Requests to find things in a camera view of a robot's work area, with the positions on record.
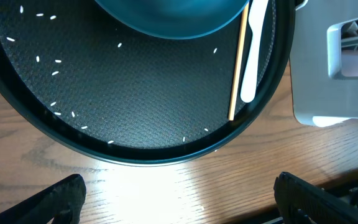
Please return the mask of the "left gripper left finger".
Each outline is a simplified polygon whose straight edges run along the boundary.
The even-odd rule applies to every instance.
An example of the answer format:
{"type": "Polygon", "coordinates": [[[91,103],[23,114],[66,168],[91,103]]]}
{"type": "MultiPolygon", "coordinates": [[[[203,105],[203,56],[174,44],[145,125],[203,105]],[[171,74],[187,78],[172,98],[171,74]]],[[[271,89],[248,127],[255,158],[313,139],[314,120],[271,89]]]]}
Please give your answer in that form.
{"type": "Polygon", "coordinates": [[[0,223],[76,223],[86,198],[86,185],[72,174],[0,213],[0,223]]]}

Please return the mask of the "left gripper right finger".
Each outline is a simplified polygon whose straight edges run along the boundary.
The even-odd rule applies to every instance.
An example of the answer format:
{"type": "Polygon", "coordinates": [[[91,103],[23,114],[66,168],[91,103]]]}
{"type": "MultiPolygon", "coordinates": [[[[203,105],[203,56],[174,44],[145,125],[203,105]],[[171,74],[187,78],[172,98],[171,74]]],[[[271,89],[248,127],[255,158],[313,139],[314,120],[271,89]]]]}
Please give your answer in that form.
{"type": "Polygon", "coordinates": [[[358,224],[358,182],[332,194],[289,172],[282,172],[273,189],[284,223],[358,224]]]}

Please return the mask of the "pink cup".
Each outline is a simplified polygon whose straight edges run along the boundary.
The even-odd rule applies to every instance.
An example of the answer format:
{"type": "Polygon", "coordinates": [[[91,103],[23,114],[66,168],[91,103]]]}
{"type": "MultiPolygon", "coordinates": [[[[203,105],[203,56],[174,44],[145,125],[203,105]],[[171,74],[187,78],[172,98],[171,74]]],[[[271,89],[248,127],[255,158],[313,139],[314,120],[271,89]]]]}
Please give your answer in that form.
{"type": "Polygon", "coordinates": [[[341,52],[341,73],[345,77],[358,77],[358,50],[341,52]]]}

